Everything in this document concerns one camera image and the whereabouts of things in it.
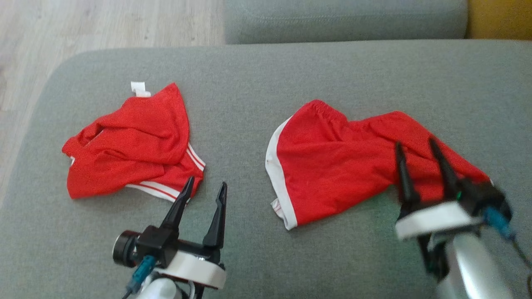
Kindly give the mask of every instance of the gray ottoman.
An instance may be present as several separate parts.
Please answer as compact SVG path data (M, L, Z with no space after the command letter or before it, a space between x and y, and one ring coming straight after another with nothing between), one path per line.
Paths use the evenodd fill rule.
M125 229L157 224L170 203L134 189L72 201L63 143L131 95L175 81L205 180L181 237L200 242L220 183L229 185L222 259L226 287L205 298L430 298L416 242L397 241L399 207L385 193L287 231L271 210L264 169L273 131L320 98L349 119L393 110L416 118L485 170L514 206L532 246L532 44L514 41L364 41L90 52L63 63L35 109L0 210L0 297L121 298L132 271L111 250ZM483 239L516 298L526 269L511 246Z
M226 0L229 44L463 38L467 0Z

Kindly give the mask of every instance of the gray fabric surface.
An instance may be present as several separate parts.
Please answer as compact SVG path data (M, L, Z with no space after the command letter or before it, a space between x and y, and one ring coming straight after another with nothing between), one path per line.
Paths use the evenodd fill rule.
M463 38L467 0L226 0L230 44Z
M134 189L72 201L63 143L131 95L175 81L205 181L187 206L182 238L200 242L229 185L227 284L206 298L431 298L415 241L396 240L398 205L383 194L288 232L269 203L264 169L273 131L320 98L349 119L401 110L486 171L515 207L532 245L532 44L514 41L360 41L78 55L51 76L24 139L0 210L0 297L120 298L132 271L114 265L125 229L157 224L170 203ZM490 230L483 234L516 298L525 267Z

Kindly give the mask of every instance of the white stripe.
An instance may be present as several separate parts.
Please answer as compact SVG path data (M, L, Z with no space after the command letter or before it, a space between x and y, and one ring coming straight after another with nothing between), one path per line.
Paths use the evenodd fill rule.
M148 188L148 187L143 187L143 186L140 186L140 185L133 185L133 184L127 184L126 187L142 190L142 191L144 191L144 192L146 192L146 193L148 193L150 195L156 196L158 198L162 198L162 199L170 201L170 202L176 201L175 198L172 198L172 197L166 195L165 193L159 192L157 190L154 190L154 189L151 189L151 188Z
M203 162L203 160L201 160L201 158L196 154L196 152L194 151L194 149L192 148L192 145L190 143L188 143L188 149L192 152L192 155L196 158L196 160L202 164L203 166L205 166L205 162Z
M168 194L171 194L174 198L176 198L178 195L179 195L179 191L173 189L173 188L170 188L166 185L163 185L163 184L159 184L158 182L154 182L154 181L143 181L143 182L140 182L140 184L142 185L146 185L146 186L150 186L150 187L153 187L153 188L156 188L156 189L159 189L163 192L166 192Z
M265 162L266 172L268 172L268 175L270 176L271 184L278 197L271 203L271 206L275 210L277 204L281 205L281 208L275 213L284 221L285 227L288 230L297 226L297 219L296 213L294 212L294 206L292 206L292 200L286 189L285 173L282 169L281 162L279 162L279 157L277 157L277 142L279 142L279 135L281 135L282 130L285 128L286 123L290 118L283 122L275 132L273 132L270 143L268 144L268 149L266 150Z
M198 161L196 161L196 159L194 159L194 157L192 156L192 153L190 152L189 149L187 149L187 154L190 156L190 159L192 159L192 161L194 162L194 164L196 164L196 166L198 166L198 168L203 171L205 169L205 166L201 165Z

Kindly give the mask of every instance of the black cable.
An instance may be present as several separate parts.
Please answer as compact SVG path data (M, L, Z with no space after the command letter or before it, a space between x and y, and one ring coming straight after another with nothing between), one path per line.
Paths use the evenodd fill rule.
M532 262L527 257L527 255L524 253L524 251L519 246L519 243L517 243L516 240L512 241L513 248L516 250L517 255L523 260L523 263L527 266L527 268L532 271ZM527 289L528 289L528 295L530 298L532 298L532 273L528 275L527 278Z
M131 291L130 290L128 290L126 292L126 294L124 295L124 297L122 297L122 299L127 299L129 297L129 295L131 295Z

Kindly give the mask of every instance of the red garment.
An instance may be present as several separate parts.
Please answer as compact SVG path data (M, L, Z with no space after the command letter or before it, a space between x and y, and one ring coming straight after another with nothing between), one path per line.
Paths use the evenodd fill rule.
M427 129L403 112L348 121L326 103L305 104L273 134L266 170L278 199L272 207L287 229L341 213L397 181L394 146L401 141L422 200L443 196ZM439 142L460 177L489 180Z
M188 116L176 84L152 97L131 97L63 146L72 158L66 186L72 198L137 188L173 201L187 179L194 191L205 163L189 143Z

